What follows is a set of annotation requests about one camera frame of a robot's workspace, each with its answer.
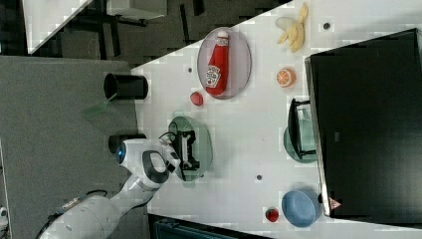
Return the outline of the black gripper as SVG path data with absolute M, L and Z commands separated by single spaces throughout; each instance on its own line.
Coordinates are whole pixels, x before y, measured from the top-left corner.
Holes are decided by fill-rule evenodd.
M 179 130 L 176 134 L 174 146 L 177 155 L 181 159 L 179 166 L 182 170 L 197 170 L 200 167 L 200 162 L 193 156 L 193 143 L 195 140 L 196 135 L 193 130 Z

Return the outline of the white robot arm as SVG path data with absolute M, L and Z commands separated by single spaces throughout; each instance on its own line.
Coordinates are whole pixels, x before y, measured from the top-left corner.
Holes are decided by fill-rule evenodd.
M 193 130 L 168 131 L 158 139 L 110 136 L 109 151 L 130 172 L 120 192 L 108 198 L 93 190 L 74 198 L 49 217 L 36 239 L 107 239 L 123 215 L 146 205 L 172 172 L 183 170 L 195 140 Z

